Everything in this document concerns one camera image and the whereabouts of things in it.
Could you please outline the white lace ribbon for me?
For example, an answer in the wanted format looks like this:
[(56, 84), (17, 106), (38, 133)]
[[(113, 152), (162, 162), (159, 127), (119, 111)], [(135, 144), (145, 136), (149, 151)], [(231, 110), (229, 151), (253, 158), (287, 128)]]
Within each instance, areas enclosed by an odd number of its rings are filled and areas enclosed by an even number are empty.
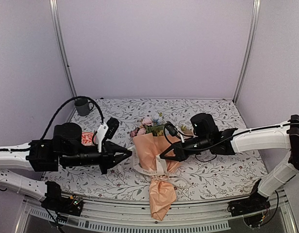
[(160, 159), (159, 155), (155, 158), (156, 170), (145, 170), (141, 167), (135, 146), (131, 146), (128, 149), (132, 151), (131, 163), (134, 170), (138, 173), (149, 176), (153, 180), (168, 182), (180, 189), (187, 189), (191, 187), (192, 184), (187, 179), (168, 172), (166, 161)]

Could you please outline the beige wrapping paper sheet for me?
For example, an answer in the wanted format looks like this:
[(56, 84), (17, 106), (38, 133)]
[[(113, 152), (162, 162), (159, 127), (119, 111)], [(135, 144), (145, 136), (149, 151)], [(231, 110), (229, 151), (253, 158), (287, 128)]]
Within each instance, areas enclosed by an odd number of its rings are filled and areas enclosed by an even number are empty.
[(170, 135), (154, 136), (152, 133), (133, 138), (132, 165), (138, 173), (150, 177), (150, 214), (158, 221), (164, 219), (171, 204), (177, 200), (175, 189), (187, 189), (191, 186), (188, 180), (176, 174), (180, 162), (160, 158), (163, 151), (178, 141), (179, 139)]

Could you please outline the blue fake flower stem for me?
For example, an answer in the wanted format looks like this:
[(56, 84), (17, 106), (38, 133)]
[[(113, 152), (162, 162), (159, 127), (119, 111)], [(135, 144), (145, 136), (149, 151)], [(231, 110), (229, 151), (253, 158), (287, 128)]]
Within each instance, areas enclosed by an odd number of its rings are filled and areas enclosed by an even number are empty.
[(152, 125), (153, 126), (163, 125), (163, 123), (164, 123), (164, 117), (163, 117), (163, 114), (161, 112), (156, 113), (152, 117)]

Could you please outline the pale pink white flower stem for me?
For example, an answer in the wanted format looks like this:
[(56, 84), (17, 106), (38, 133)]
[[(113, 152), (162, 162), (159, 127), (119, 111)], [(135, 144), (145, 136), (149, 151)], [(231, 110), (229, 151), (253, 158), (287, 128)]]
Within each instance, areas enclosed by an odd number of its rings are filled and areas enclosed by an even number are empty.
[(152, 126), (153, 126), (153, 120), (151, 117), (148, 116), (142, 119), (141, 126), (139, 127), (137, 135), (144, 135), (150, 133)]

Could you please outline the right arm base board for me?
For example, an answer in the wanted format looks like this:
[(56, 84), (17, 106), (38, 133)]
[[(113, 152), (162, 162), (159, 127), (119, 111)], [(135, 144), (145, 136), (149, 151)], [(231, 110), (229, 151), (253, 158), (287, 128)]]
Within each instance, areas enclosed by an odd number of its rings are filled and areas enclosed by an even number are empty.
[(258, 199), (241, 199), (228, 203), (227, 211), (232, 216), (242, 216), (244, 223), (250, 228), (258, 228), (263, 224), (270, 208), (269, 201)]

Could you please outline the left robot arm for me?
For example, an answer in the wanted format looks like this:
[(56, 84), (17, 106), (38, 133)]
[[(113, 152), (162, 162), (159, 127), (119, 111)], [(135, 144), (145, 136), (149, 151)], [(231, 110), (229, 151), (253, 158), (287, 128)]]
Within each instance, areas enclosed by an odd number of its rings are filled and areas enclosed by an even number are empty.
[(54, 127), (52, 139), (33, 140), (22, 145), (0, 147), (0, 185), (17, 193), (47, 200), (56, 211), (66, 207), (61, 187), (55, 182), (40, 182), (18, 174), (19, 170), (57, 172), (59, 167), (99, 166), (102, 174), (132, 155), (132, 151), (110, 141), (118, 128), (103, 123), (93, 135), (93, 142), (82, 143), (82, 129), (76, 123)]

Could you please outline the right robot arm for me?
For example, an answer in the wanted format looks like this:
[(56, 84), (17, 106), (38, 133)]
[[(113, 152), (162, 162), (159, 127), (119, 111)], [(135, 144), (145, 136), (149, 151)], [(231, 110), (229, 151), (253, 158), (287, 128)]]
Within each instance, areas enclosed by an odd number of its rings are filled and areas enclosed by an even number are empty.
[(245, 207), (250, 212), (255, 212), (279, 187), (299, 174), (299, 115), (273, 125), (222, 131), (211, 114), (199, 113), (190, 121), (193, 135), (170, 143), (160, 158), (181, 162), (206, 150), (216, 155), (261, 152), (268, 174), (254, 184), (246, 199)]

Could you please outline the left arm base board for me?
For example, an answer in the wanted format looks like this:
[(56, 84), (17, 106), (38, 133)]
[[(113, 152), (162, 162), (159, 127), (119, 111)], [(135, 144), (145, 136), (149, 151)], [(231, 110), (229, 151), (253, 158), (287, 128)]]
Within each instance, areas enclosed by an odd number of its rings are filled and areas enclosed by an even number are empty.
[(75, 195), (70, 197), (46, 197), (41, 206), (56, 213), (80, 216), (83, 210), (83, 199)]

